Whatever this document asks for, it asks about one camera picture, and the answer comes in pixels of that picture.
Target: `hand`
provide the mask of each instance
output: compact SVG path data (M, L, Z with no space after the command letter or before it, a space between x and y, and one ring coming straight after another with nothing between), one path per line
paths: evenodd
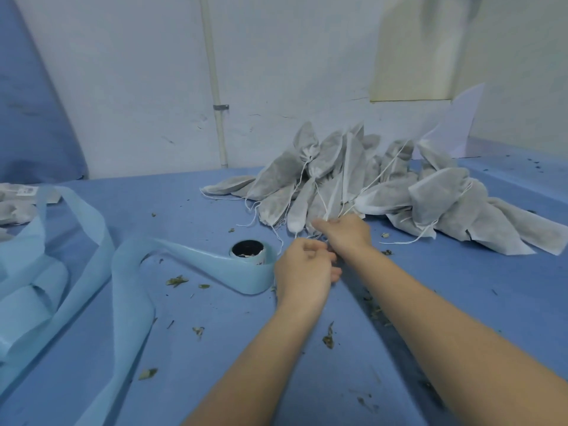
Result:
M312 221L316 230L322 232L330 241L337 254L351 261L362 248L371 246L371 230L369 225L356 214L347 214L338 220Z
M308 308L319 315L331 284L341 276L341 269L332 266L336 260L326 243L305 238L294 240L274 266L278 307L296 311Z

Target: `person's right hand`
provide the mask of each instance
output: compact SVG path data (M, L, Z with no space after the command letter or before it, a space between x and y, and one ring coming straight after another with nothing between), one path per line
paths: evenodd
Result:
M369 225L356 214L330 221L316 219L312 225L328 238L333 250L346 261L350 261L362 248L371 246Z

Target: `blue curtain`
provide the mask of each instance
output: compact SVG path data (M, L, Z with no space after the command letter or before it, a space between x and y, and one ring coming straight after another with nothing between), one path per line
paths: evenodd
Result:
M0 182L87 176L85 157L13 0L0 0Z

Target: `forearm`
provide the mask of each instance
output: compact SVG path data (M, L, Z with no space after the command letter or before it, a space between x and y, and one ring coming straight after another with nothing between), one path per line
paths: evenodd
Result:
M348 260L466 424L560 424L568 385L372 248Z
M267 425L317 317L278 309L182 426Z

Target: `light blue ribbon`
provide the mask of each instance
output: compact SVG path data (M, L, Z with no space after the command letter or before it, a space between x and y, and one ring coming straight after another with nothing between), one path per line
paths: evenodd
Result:
M98 245L67 297L67 268L45 255L46 196L61 193L85 233ZM264 264L217 256L177 243L132 238L116 250L102 215L67 187L42 187L38 216L14 239L0 243L0 395L61 328L109 278L112 271L114 373L75 426L102 426L152 327L154 306L138 284L140 262L166 250L245 294L269 288L274 279L274 250L265 245Z

